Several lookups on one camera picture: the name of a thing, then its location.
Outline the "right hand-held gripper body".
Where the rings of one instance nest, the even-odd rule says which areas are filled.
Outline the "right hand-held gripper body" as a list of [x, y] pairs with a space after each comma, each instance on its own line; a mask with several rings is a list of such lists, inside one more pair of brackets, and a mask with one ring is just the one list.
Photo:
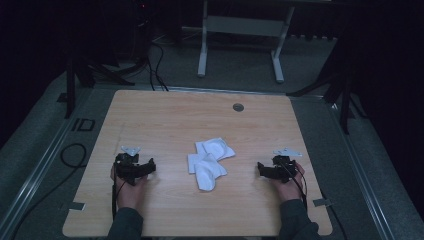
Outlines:
[[272, 158], [273, 165], [278, 173], [278, 179], [282, 183], [287, 183], [297, 175], [297, 165], [295, 157], [301, 157], [302, 154], [290, 148], [274, 150], [275, 156]]

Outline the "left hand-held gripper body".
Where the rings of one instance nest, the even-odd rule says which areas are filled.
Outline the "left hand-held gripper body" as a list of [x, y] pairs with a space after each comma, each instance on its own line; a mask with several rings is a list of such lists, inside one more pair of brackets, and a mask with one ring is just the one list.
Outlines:
[[119, 178], [134, 186], [142, 177], [142, 167], [139, 164], [140, 147], [121, 147], [122, 153], [115, 157], [115, 172]]

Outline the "white sock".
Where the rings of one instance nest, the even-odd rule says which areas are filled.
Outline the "white sock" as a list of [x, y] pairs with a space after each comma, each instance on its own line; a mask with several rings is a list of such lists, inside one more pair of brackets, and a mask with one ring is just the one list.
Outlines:
[[206, 141], [196, 142], [195, 146], [198, 154], [211, 154], [217, 161], [233, 157], [235, 155], [235, 151], [230, 148], [222, 138], [213, 138]]
[[216, 179], [227, 174], [226, 169], [208, 154], [189, 154], [187, 156], [188, 172], [196, 175], [198, 188], [201, 191], [212, 191]]

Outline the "person's right hand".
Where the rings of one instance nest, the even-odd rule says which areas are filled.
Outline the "person's right hand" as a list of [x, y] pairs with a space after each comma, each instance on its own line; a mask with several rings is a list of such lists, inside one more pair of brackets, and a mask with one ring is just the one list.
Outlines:
[[274, 179], [270, 180], [270, 183], [276, 188], [282, 203], [290, 200], [301, 200], [303, 197], [302, 177], [305, 171], [300, 164], [296, 164], [296, 168], [297, 174], [286, 183]]

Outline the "person's left hand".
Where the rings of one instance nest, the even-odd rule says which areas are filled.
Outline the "person's left hand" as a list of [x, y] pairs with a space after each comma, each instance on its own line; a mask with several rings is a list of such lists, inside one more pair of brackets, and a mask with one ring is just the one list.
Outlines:
[[141, 213], [143, 208], [144, 196], [148, 176], [143, 176], [136, 180], [135, 185], [127, 184], [124, 180], [117, 177], [115, 169], [111, 168], [110, 177], [117, 185], [115, 190], [116, 206], [121, 208], [132, 208]]

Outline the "black floor tape marking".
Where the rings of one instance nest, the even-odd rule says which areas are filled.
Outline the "black floor tape marking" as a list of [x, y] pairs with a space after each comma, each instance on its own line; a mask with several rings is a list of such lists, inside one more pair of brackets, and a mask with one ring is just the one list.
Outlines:
[[95, 127], [96, 121], [94, 119], [77, 118], [71, 128], [72, 131], [89, 132]]

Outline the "black tripod stand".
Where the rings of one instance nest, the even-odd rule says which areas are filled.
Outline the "black tripod stand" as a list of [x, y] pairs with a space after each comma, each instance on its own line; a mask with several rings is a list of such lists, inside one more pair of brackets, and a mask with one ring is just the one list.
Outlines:
[[345, 134], [349, 134], [348, 118], [355, 75], [356, 71], [354, 69], [346, 68], [339, 72], [334, 72], [327, 77], [319, 77], [314, 83], [300, 90], [289, 92], [287, 96], [301, 97], [324, 85], [329, 85], [323, 95], [323, 100], [326, 103], [335, 104], [338, 99], [341, 99], [339, 124], [342, 131]]
[[134, 86], [134, 83], [125, 80], [124, 76], [140, 70], [146, 64], [146, 59], [137, 60], [133, 66], [112, 71], [87, 56], [69, 55], [66, 64], [66, 92], [64, 93], [64, 101], [66, 102], [65, 118], [69, 119], [76, 107], [75, 79], [78, 79], [83, 87], [92, 88], [96, 84], [93, 75], [96, 72], [106, 81], [117, 83], [118, 85]]

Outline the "aluminium floor rail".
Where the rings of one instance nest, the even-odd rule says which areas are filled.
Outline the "aluminium floor rail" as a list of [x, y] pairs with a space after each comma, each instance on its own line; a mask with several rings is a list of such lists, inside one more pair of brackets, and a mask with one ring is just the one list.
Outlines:
[[395, 240], [391, 227], [388, 224], [386, 216], [381, 208], [380, 202], [371, 186], [369, 178], [366, 175], [365, 169], [362, 166], [358, 153], [351, 141], [348, 134], [344, 132], [339, 123], [341, 116], [341, 108], [336, 103], [330, 103], [329, 112], [333, 122], [336, 124], [339, 134], [341, 135], [342, 142], [347, 148], [348, 157], [351, 162], [352, 171], [355, 175], [356, 181], [362, 192], [364, 201], [376, 226], [381, 240]]
[[81, 108], [84, 106], [90, 94], [91, 91], [88, 89], [80, 91], [78, 94], [79, 100], [74, 110], [68, 118], [62, 120], [54, 136], [51, 138], [49, 145], [43, 149], [43, 154], [38, 159], [34, 160], [31, 172], [27, 175], [10, 207], [1, 218], [0, 240], [13, 239], [12, 235], [19, 229], [20, 221], [24, 218], [33, 196], [37, 192], [54, 158], [59, 152], [59, 148], [70, 132], [71, 126], [76, 122], [76, 115], [81, 111]]

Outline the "white metal desk frame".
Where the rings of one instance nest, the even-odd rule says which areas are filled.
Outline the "white metal desk frame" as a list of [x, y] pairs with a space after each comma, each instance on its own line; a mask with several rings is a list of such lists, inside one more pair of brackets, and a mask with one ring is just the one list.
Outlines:
[[204, 77], [206, 75], [208, 45], [207, 39], [209, 33], [227, 33], [238, 35], [275, 37], [278, 44], [275, 49], [270, 52], [270, 57], [277, 83], [283, 83], [285, 78], [283, 68], [280, 62], [280, 55], [284, 45], [287, 33], [291, 24], [295, 8], [289, 7], [285, 14], [284, 20], [265, 20], [238, 18], [229, 16], [210, 15], [208, 13], [208, 0], [203, 0], [202, 13], [202, 32], [201, 32], [201, 49], [198, 62], [197, 75]]

